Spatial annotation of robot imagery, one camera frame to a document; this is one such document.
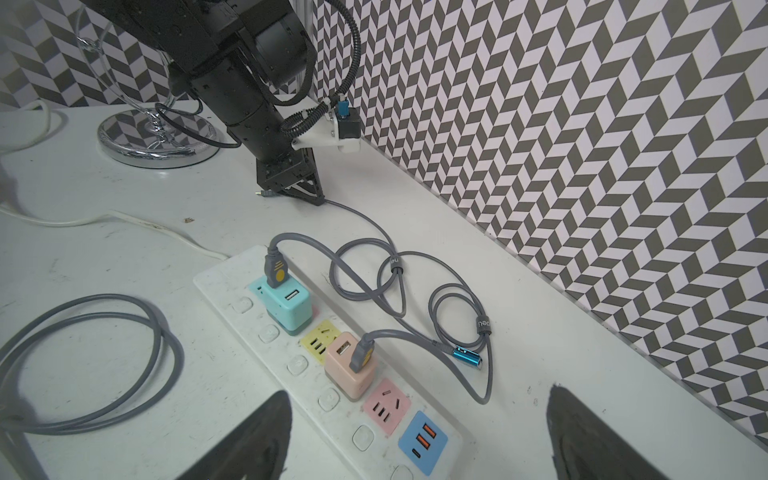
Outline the blue square mp3 player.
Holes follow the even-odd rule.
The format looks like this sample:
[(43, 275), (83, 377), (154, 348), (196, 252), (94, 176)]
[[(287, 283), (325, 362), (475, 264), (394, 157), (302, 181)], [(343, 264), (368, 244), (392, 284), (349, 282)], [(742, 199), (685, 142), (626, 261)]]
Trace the blue square mp3 player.
[(454, 359), (470, 365), (473, 368), (478, 370), (482, 369), (483, 359), (481, 355), (472, 350), (468, 350), (462, 347), (455, 347), (452, 350), (451, 355)]

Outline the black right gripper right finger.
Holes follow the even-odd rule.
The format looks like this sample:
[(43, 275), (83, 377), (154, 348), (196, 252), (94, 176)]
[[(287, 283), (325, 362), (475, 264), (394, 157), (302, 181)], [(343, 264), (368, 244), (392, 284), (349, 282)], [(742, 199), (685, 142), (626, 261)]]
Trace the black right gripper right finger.
[(546, 418), (559, 479), (666, 477), (562, 386), (550, 389)]

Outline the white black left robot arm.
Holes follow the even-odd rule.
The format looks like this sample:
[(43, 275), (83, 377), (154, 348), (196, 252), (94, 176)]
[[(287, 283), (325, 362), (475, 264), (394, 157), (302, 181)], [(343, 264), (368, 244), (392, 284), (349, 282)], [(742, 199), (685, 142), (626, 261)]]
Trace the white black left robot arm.
[(298, 140), (323, 119), (340, 140), (358, 140), (359, 112), (348, 93), (362, 59), (357, 22), (341, 1), (332, 7), (348, 26), (353, 51), (341, 84), (316, 107), (283, 118), (279, 107), (303, 100), (312, 86), (317, 51), (287, 1), (88, 1), (141, 43), (170, 58), (169, 86), (208, 106), (231, 142), (256, 159), (265, 191), (321, 205), (326, 199), (311, 147)]

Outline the pink usb charger plug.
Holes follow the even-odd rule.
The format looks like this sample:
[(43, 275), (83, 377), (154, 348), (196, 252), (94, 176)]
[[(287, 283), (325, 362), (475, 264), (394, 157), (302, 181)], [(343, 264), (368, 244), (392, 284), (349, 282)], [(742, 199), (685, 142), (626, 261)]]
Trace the pink usb charger plug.
[(360, 372), (350, 368), (350, 362), (358, 339), (350, 332), (343, 332), (326, 349), (324, 370), (326, 375), (351, 401), (358, 401), (371, 386), (376, 376), (378, 359), (372, 357)]

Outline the teal usb charger plug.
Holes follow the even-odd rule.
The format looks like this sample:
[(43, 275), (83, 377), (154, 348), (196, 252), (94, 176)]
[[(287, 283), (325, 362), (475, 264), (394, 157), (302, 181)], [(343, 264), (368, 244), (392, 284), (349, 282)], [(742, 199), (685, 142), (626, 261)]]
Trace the teal usb charger plug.
[(300, 333), (312, 320), (310, 293), (294, 277), (273, 288), (263, 276), (249, 284), (248, 290), (262, 302), (269, 316), (289, 335)]

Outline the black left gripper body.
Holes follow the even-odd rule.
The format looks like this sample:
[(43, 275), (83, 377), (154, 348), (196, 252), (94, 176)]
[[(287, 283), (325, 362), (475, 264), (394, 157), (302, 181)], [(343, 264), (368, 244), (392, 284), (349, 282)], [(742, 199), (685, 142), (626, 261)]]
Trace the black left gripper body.
[(311, 192), (318, 188), (318, 172), (312, 149), (293, 150), (271, 162), (258, 160), (256, 175), (258, 185), (265, 190), (283, 191), (296, 184)]

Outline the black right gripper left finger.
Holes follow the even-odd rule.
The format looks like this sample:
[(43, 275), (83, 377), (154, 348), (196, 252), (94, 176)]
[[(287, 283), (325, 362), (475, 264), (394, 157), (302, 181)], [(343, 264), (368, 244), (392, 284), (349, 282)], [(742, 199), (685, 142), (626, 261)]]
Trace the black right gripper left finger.
[(288, 393), (274, 393), (178, 479), (279, 479), (292, 418)]

